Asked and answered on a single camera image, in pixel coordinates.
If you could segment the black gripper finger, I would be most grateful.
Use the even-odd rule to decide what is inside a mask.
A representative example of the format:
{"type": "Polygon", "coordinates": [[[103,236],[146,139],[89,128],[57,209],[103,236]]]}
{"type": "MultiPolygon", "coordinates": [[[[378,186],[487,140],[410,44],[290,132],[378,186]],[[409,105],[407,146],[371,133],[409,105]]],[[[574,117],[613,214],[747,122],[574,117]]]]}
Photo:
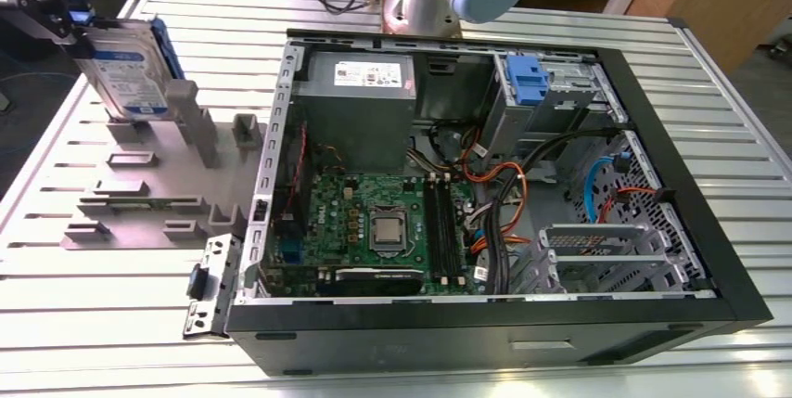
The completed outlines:
{"type": "Polygon", "coordinates": [[[93,26],[95,11],[70,10],[66,15],[46,17],[50,40],[58,44],[73,58],[93,58],[95,46],[89,38],[87,28],[93,26]]]}

